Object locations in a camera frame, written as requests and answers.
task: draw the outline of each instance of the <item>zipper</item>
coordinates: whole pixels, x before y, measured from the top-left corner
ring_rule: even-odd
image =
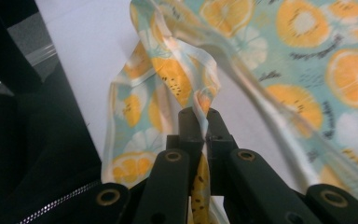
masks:
[[[25,219],[23,219],[22,221],[20,221],[18,224],[27,224],[30,223],[32,221],[34,221],[35,219],[41,217],[42,215],[46,214],[48,211],[50,211],[51,209],[54,209],[55,207],[57,207],[58,205],[72,199],[73,197],[82,194],[94,187],[96,187],[97,185],[101,184],[101,180],[96,180],[93,181],[91,183],[88,183],[87,185],[75,189],[74,191],[62,196],[61,198],[55,200],[52,203],[47,204],[46,206],[40,208],[39,210],[37,210],[36,212],[32,213],[31,215],[29,215],[28,217],[26,217]]]

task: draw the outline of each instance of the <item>screw hole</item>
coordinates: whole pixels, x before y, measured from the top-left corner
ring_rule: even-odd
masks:
[[[165,215],[162,213],[153,214],[153,216],[150,218],[150,221],[153,224],[162,224],[165,222]]]
[[[179,161],[182,159],[182,155],[178,152],[169,152],[165,154],[165,159],[167,161]]]
[[[255,160],[255,154],[247,152],[247,151],[240,151],[240,152],[238,152],[237,155],[244,161],[254,161]]]
[[[323,190],[321,192],[321,196],[327,203],[330,203],[335,207],[348,206],[348,201],[344,197],[342,197],[342,195],[335,193],[334,191],[328,189]]]
[[[116,189],[105,189],[97,195],[97,204],[100,206],[109,206],[114,204],[120,198],[120,192]]]
[[[288,220],[289,223],[292,223],[292,224],[303,224],[304,223],[303,218],[300,215],[293,213],[293,212],[288,212],[286,214],[286,220]]]

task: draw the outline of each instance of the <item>fabric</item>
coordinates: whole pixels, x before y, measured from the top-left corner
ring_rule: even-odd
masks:
[[[298,181],[358,199],[358,1],[132,0],[130,11],[141,42],[112,83],[104,182],[132,187],[147,177],[172,131],[167,92],[193,106],[206,132],[220,86],[204,51],[213,47],[282,140]],[[207,161],[201,170],[209,179]]]

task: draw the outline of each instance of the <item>white surface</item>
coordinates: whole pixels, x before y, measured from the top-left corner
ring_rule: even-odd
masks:
[[[107,124],[111,80],[130,57],[138,37],[130,0],[36,0],[99,155]],[[269,130],[248,98],[220,70],[222,90],[213,101],[239,147],[261,154],[299,189]]]

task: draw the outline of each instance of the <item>metal grommet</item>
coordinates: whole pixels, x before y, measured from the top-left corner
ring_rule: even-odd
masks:
[[[104,189],[97,195],[97,204],[100,206],[109,206],[114,204],[120,198],[120,191],[116,189]]]
[[[322,198],[331,205],[334,205],[335,207],[346,207],[348,206],[348,201],[340,194],[335,193],[334,191],[331,191],[329,189],[325,189],[321,192]]]
[[[165,154],[165,159],[167,161],[179,161],[182,159],[182,155],[179,152],[168,152]]]
[[[248,152],[248,151],[239,151],[237,155],[244,161],[254,161],[255,160],[255,154]]]

